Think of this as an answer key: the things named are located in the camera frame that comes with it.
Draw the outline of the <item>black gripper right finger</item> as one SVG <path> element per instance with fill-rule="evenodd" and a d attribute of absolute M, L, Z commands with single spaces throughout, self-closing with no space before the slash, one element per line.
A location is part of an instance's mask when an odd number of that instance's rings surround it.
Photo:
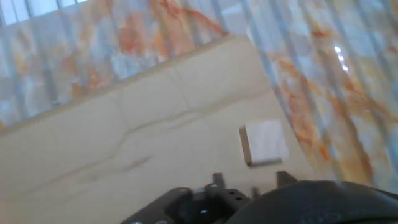
<path fill-rule="evenodd" d="M 284 187 L 286 185 L 297 183 L 298 180 L 286 171 L 277 171 L 277 187 Z"/>

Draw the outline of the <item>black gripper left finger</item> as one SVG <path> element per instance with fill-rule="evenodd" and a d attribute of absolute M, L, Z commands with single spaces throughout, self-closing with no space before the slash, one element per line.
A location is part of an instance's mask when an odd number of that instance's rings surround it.
<path fill-rule="evenodd" d="M 217 187 L 224 189 L 225 188 L 225 182 L 224 182 L 224 177 L 222 173 L 214 173 L 213 174 L 213 183 L 212 187 Z"/>

